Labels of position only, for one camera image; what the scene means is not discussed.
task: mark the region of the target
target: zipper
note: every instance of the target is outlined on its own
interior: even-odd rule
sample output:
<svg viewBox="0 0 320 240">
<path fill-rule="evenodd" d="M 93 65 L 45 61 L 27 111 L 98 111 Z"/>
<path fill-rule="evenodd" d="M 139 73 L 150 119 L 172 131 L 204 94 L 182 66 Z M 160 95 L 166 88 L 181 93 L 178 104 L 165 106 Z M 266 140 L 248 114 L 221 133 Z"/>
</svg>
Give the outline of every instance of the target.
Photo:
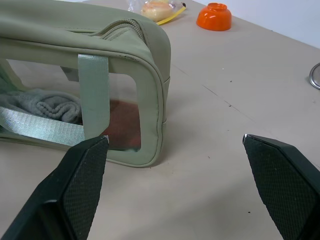
<svg viewBox="0 0 320 240">
<path fill-rule="evenodd" d="M 110 23 L 108 26 L 106 26 L 104 29 L 94 32 L 94 33 L 85 33 L 87 36 L 90 37 L 99 37 L 101 39 L 107 40 L 111 37 L 111 35 L 117 31 L 117 30 L 121 30 L 124 28 L 131 28 L 133 31 L 136 32 L 136 34 L 138 35 L 138 37 L 144 42 L 145 41 L 145 36 L 144 33 L 141 30 L 141 27 L 139 26 L 139 24 L 132 19 L 120 19 L 117 21 L 114 21 L 112 23 Z"/>
</svg>

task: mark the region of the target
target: yellow clip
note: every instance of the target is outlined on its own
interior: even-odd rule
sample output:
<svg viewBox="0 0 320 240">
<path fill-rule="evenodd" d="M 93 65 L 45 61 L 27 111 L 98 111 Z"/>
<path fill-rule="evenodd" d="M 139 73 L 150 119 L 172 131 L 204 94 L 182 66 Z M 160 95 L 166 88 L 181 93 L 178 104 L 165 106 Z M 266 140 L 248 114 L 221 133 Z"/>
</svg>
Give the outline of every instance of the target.
<svg viewBox="0 0 320 240">
<path fill-rule="evenodd" d="M 162 24 L 165 24 L 169 21 L 171 21 L 172 19 L 174 19 L 176 16 L 180 15 L 184 10 L 186 10 L 186 7 L 183 6 L 182 8 L 179 9 L 179 11 L 177 11 L 175 14 L 173 14 L 172 16 L 170 17 L 167 17 L 166 19 L 163 19 L 161 21 L 158 21 L 156 24 L 158 25 L 162 25 Z"/>
</svg>

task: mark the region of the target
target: table surface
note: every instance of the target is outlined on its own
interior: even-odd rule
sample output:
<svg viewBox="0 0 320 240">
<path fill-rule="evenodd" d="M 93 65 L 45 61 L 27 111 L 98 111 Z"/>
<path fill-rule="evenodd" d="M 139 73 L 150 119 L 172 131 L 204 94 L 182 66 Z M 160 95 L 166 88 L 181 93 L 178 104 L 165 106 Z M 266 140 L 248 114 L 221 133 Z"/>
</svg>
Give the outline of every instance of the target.
<svg viewBox="0 0 320 240">
<path fill-rule="evenodd" d="M 306 79 L 320 50 L 235 17 L 229 31 L 204 30 L 195 24 L 203 5 L 186 4 L 163 26 L 172 64 L 162 161 L 106 164 L 89 240 L 281 240 L 242 136 L 292 144 L 320 165 L 320 94 Z M 0 143 L 0 235 L 64 154 Z"/>
</svg>

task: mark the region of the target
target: metal ring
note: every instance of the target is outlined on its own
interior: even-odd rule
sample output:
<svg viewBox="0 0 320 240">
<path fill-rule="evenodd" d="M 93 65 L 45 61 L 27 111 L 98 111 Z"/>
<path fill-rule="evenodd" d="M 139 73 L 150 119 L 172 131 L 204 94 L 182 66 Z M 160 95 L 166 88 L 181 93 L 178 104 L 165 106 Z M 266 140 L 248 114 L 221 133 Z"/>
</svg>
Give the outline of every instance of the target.
<svg viewBox="0 0 320 240">
<path fill-rule="evenodd" d="M 314 71 L 316 70 L 316 68 L 320 67 L 320 63 L 318 63 L 317 65 L 315 65 L 311 71 L 310 71 L 310 74 L 309 74 L 309 80 L 310 80 L 310 83 L 312 84 L 312 86 L 314 86 L 316 89 L 320 89 L 320 85 L 318 85 L 314 78 L 313 78 L 313 74 L 314 74 Z"/>
</svg>

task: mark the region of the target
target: cosmetic bag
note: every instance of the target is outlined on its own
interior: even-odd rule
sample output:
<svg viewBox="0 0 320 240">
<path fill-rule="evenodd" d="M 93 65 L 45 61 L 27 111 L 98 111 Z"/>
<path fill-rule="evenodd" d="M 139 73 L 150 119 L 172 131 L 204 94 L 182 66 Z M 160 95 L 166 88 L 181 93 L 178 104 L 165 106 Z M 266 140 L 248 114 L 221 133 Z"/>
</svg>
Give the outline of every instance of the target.
<svg viewBox="0 0 320 240">
<path fill-rule="evenodd" d="M 0 140 L 68 149 L 109 137 L 107 160 L 153 164 L 163 146 L 171 47 L 129 11 L 0 1 Z"/>
</svg>

